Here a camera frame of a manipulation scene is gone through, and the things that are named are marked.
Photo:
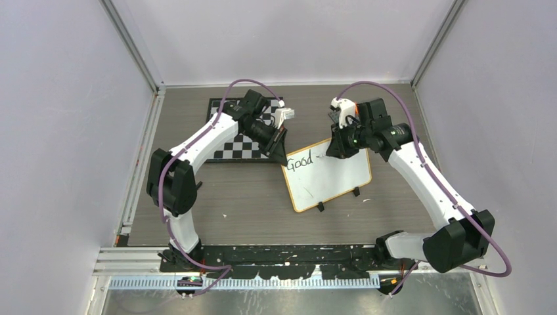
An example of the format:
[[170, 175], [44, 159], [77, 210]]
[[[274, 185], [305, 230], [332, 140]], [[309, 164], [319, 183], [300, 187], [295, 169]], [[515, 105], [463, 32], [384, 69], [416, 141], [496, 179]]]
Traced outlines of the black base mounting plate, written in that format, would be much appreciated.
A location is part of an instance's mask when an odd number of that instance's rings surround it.
[[411, 259], [380, 260], [371, 245], [203, 245], [197, 247], [189, 262], [176, 250], [160, 252], [161, 272], [194, 272], [217, 279], [222, 267], [230, 266], [226, 279], [270, 280], [308, 279], [319, 271], [325, 280], [363, 279], [372, 271], [409, 270]]

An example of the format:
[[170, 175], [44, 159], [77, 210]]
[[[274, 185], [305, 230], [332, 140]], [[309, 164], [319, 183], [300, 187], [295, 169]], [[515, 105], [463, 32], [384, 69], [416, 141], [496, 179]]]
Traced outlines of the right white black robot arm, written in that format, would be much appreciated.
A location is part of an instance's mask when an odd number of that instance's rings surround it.
[[332, 139], [326, 156], [347, 159], [365, 149], [380, 154], [407, 181], [436, 229], [433, 234], [397, 230], [380, 236], [374, 246], [378, 266], [388, 270], [401, 259], [412, 259], [445, 273], [486, 254], [495, 227], [493, 215], [475, 210], [457, 195], [426, 157], [411, 127], [392, 123], [383, 99], [333, 99], [330, 109]]

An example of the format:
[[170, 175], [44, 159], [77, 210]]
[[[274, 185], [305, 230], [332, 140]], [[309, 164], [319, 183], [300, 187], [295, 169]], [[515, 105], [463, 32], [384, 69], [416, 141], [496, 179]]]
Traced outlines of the grey lego baseplate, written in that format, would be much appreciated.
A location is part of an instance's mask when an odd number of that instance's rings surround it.
[[328, 113], [329, 118], [332, 120], [333, 123], [339, 122], [340, 111], [339, 110], [332, 110]]

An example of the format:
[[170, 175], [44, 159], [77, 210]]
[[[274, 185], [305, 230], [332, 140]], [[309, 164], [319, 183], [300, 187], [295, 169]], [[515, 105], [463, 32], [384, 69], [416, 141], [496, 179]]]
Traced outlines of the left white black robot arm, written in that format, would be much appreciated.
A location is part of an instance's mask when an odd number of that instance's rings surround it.
[[185, 271], [195, 271], [202, 261], [201, 240], [196, 233], [192, 208], [197, 199], [196, 173], [207, 159], [239, 134], [257, 143], [262, 155], [283, 166], [287, 164], [284, 121], [294, 110], [278, 99], [272, 124], [260, 120], [271, 101], [248, 90], [238, 101], [223, 99], [210, 120], [190, 138], [170, 149], [155, 150], [150, 158], [146, 192], [159, 208], [170, 236], [176, 263]]

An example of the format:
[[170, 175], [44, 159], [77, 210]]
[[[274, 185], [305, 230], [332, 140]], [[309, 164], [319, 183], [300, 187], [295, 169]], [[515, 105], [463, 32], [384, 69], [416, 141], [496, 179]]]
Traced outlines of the black white checkerboard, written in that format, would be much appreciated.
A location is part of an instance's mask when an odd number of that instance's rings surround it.
[[[267, 100], [267, 105], [257, 120], [266, 125], [272, 125], [275, 121], [273, 114], [279, 109], [279, 101], [273, 98]], [[240, 133], [226, 141], [206, 162], [270, 162], [270, 160], [259, 151], [258, 144]]]

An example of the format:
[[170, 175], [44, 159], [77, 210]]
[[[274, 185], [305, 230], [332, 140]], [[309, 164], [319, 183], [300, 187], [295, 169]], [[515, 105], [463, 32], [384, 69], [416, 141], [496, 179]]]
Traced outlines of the yellow framed whiteboard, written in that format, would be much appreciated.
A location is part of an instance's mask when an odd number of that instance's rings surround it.
[[327, 138], [286, 155], [282, 167], [292, 207], [301, 213], [313, 207], [324, 211], [324, 203], [359, 189], [372, 180], [369, 153], [360, 150], [347, 159], [326, 155]]

